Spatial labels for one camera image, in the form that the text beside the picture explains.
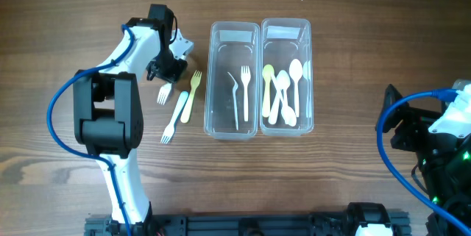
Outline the yellow plastic fork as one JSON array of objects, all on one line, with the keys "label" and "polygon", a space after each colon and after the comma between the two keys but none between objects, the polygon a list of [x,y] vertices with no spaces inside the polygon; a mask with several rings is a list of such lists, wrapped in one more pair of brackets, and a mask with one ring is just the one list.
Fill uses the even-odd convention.
[{"label": "yellow plastic fork", "polygon": [[191,110],[194,102],[194,96],[196,89],[199,87],[199,84],[201,82],[202,78],[202,72],[196,70],[194,72],[194,75],[191,78],[191,91],[189,93],[187,102],[185,103],[185,106],[183,108],[183,112],[180,117],[180,121],[184,124],[188,123],[191,117]]}]

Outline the light blue plastic fork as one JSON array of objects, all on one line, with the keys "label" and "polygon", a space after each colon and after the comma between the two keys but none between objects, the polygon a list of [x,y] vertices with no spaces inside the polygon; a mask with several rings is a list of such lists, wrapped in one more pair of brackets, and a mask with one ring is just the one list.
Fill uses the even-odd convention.
[{"label": "light blue plastic fork", "polygon": [[188,99],[188,92],[187,91],[182,91],[180,93],[179,98],[177,100],[177,103],[175,105],[174,112],[172,114],[171,120],[170,120],[169,124],[166,126],[166,128],[164,129],[162,138],[160,140],[160,142],[162,144],[168,144],[170,142],[170,140],[172,139],[172,137],[174,135],[174,131],[175,131],[175,124],[177,122],[177,119],[180,116],[180,113],[183,110],[183,107],[185,106],[185,103],[186,103],[187,99]]}]

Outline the white plastic fork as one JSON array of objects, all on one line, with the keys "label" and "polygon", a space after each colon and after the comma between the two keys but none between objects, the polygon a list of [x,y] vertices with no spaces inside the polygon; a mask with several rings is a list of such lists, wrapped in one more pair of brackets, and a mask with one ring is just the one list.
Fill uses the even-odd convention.
[{"label": "white plastic fork", "polygon": [[248,65],[241,66],[241,81],[244,86],[244,120],[249,120],[249,96],[248,85],[251,80],[251,73]]}]

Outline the yellow plastic spoon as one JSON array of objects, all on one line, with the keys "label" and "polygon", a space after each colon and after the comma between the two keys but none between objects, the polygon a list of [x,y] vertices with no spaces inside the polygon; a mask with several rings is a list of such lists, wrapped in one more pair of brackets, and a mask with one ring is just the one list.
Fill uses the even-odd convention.
[{"label": "yellow plastic spoon", "polygon": [[262,77],[263,77],[263,80],[265,82],[265,88],[264,88],[264,91],[263,91],[262,116],[264,118],[268,118],[269,113],[270,113],[270,100],[271,100],[270,82],[272,80],[272,74],[274,74],[274,73],[275,73],[275,70],[274,70],[272,65],[267,64],[263,67]]}]

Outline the white spoon thin handle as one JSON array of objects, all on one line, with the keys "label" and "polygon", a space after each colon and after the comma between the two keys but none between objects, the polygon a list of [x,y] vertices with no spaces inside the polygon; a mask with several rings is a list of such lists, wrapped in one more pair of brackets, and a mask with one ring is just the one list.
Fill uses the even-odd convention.
[{"label": "white spoon thin handle", "polygon": [[281,70],[276,77],[272,77],[272,81],[276,89],[276,94],[272,108],[270,109],[269,123],[275,124],[280,110],[282,111],[282,115],[286,114],[286,97],[283,91],[286,85],[290,85],[290,80],[287,72]]}]

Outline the white spoon bowl down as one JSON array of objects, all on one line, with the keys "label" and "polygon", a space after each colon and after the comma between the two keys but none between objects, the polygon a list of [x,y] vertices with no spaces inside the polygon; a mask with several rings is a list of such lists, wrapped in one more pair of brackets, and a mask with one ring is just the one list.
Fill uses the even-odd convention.
[{"label": "white spoon bowl down", "polygon": [[295,121],[297,117],[294,113],[294,110],[285,103],[285,98],[283,97],[282,90],[280,89],[280,86],[277,83],[277,78],[275,77],[275,75],[272,74],[271,77],[272,77],[272,82],[274,84],[274,87],[277,91],[277,94],[280,97],[280,101],[282,104],[281,114],[282,114],[283,120],[285,121],[285,124],[288,124],[289,126],[295,126],[297,123]]}]

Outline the white spoon wide handle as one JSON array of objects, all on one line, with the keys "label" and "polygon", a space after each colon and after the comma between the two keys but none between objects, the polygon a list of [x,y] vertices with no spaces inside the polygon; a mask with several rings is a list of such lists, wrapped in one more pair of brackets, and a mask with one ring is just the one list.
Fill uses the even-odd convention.
[{"label": "white spoon wide handle", "polygon": [[298,59],[293,59],[289,66],[288,74],[294,82],[294,111],[300,116],[299,81],[302,77],[302,64]]}]

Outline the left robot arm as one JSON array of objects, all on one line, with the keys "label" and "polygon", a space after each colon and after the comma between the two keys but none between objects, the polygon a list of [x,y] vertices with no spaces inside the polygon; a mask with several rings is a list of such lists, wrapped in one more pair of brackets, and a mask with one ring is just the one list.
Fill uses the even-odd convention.
[{"label": "left robot arm", "polygon": [[105,224],[109,235],[157,234],[137,162],[144,132],[138,83],[141,78],[176,83],[192,48],[174,13],[152,4],[147,17],[125,23],[121,42],[96,71],[76,73],[74,134],[104,174],[113,208]]}]

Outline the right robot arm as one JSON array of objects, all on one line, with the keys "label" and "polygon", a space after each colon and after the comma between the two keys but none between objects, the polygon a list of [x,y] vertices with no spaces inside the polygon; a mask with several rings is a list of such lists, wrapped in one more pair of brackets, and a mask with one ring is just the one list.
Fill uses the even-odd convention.
[{"label": "right robot arm", "polygon": [[[429,207],[429,235],[470,234],[470,81],[402,96],[385,90],[375,126],[379,155],[393,177]],[[394,131],[393,149],[416,154],[421,181],[410,183],[388,158],[383,134]]]}]

